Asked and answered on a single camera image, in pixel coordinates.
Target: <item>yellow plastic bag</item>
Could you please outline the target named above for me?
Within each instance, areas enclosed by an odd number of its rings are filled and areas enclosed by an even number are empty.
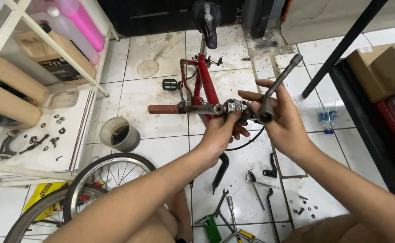
[[[34,193],[32,194],[31,198],[29,198],[28,202],[26,203],[25,207],[23,208],[23,212],[28,210],[34,203],[40,200],[42,197],[46,196],[47,194],[54,192],[55,190],[60,189],[68,182],[55,182],[55,183],[43,183],[38,184],[35,188]],[[54,211],[60,211],[62,208],[60,203],[55,203],[49,206],[46,210],[43,211],[40,215],[35,218],[35,221],[42,220],[48,216],[50,216]]]

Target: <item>white bottle cap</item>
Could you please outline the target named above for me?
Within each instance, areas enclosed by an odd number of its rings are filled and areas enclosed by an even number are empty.
[[[60,11],[56,7],[49,7],[48,14],[51,17],[56,17],[56,16],[60,15]]]

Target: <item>black wall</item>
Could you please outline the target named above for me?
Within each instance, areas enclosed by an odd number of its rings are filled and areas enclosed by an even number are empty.
[[[233,24],[244,0],[208,0],[222,13],[220,25]],[[115,29],[124,36],[194,29],[195,0],[98,0]]]

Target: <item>green tool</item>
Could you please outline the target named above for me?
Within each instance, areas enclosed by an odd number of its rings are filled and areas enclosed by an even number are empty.
[[[216,221],[212,214],[203,217],[202,219],[195,222],[195,224],[205,224],[205,230],[207,231],[208,239],[210,243],[219,243],[222,241],[219,230],[217,229]]]

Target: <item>cup with dirty liquid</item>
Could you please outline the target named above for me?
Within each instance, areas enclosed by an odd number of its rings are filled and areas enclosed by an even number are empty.
[[[127,119],[114,117],[103,124],[100,140],[106,146],[128,153],[139,145],[141,135]]]

